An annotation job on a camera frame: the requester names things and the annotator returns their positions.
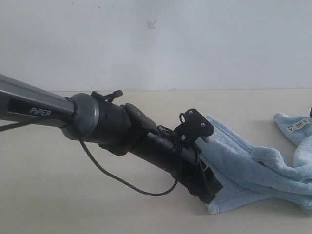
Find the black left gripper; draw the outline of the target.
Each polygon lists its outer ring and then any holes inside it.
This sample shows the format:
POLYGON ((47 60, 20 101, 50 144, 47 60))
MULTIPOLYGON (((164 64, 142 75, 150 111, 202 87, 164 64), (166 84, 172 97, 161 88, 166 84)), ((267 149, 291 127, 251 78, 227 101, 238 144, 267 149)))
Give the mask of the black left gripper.
POLYGON ((175 131, 158 126, 143 136, 130 153, 168 172, 188 192, 210 204, 223 188, 212 169, 200 158, 197 144, 188 144, 175 131))

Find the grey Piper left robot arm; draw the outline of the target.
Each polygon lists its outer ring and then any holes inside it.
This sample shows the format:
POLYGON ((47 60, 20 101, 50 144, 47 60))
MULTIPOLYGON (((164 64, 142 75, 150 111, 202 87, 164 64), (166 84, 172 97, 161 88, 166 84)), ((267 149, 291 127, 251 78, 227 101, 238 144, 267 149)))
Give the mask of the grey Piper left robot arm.
POLYGON ((122 94, 116 90, 62 97, 1 75, 0 118, 9 121, 1 130, 52 126, 82 146, 95 143, 116 156, 132 153, 168 172, 202 202, 211 203, 223 186, 201 159, 197 141, 207 142, 214 126, 196 109, 181 113, 175 129, 157 125, 130 103, 115 105, 114 99, 122 94))

